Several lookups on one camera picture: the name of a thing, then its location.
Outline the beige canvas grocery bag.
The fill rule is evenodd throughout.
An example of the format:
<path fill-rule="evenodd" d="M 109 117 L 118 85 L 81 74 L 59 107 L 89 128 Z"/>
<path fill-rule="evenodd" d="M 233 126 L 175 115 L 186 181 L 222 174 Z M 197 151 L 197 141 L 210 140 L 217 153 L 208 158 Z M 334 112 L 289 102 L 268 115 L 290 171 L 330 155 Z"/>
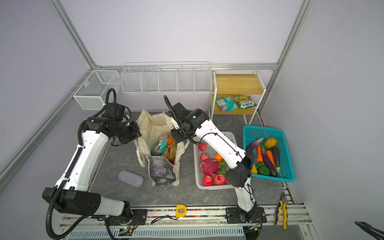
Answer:
<path fill-rule="evenodd" d="M 176 143 L 171 130 L 178 124 L 165 113 L 151 115 L 143 110 L 137 119 L 141 137 L 134 140 L 142 167 L 147 167 L 153 186 L 178 186 L 180 160 L 190 141 Z"/>

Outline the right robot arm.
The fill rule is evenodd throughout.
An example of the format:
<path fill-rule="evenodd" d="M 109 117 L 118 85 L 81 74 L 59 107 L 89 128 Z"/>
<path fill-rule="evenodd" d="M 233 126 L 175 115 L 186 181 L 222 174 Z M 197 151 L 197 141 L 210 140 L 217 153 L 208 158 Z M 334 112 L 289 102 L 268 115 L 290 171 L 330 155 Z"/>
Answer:
<path fill-rule="evenodd" d="M 177 127 L 171 130 L 175 142 L 189 140 L 199 145 L 200 143 L 194 140 L 194 137 L 198 137 L 209 144 L 228 164 L 230 169 L 225 178 L 235 188 L 238 200 L 237 207 L 229 209 L 228 220 L 235 223 L 266 223 L 265 211 L 254 199 L 251 186 L 254 153 L 247 152 L 230 141 L 202 110 L 195 109 L 191 112 L 181 103 L 171 105 L 167 96 L 164 96 L 164 99 L 172 119 L 177 123 Z"/>

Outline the orange pink snack bag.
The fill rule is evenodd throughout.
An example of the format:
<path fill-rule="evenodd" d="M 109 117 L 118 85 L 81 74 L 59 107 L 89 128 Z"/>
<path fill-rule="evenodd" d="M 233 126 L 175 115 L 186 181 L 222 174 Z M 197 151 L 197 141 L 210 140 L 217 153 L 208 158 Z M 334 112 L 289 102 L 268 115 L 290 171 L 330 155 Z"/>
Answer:
<path fill-rule="evenodd" d="M 174 159 L 177 153 L 177 145 L 172 143 L 166 146 L 165 151 L 163 152 L 163 156 L 166 157 L 167 160 Z"/>

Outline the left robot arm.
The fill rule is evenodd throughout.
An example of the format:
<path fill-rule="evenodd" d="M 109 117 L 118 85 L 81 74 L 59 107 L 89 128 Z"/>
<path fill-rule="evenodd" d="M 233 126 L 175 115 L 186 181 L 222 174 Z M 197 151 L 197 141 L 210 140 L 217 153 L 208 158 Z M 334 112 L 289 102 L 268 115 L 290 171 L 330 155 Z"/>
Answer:
<path fill-rule="evenodd" d="M 133 213 L 129 202 L 113 200 L 91 193 L 89 188 L 110 140 L 129 143 L 141 136 L 138 124 L 131 121 L 126 106 L 107 103 L 99 115 L 84 120 L 78 129 L 78 145 L 67 169 L 52 188 L 45 188 L 43 199 L 53 210 L 85 217 L 111 217 L 130 222 Z"/>

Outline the teal pink snack bag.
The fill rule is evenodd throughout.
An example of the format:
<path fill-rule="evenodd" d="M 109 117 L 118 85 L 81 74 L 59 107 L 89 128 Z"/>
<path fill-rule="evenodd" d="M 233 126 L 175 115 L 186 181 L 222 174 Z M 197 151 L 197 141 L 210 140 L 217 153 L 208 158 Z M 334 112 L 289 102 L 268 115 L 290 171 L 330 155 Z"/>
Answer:
<path fill-rule="evenodd" d="M 169 133 L 162 134 L 156 141 L 151 150 L 152 156 L 160 156 L 165 151 L 167 146 L 167 140 L 169 137 Z"/>

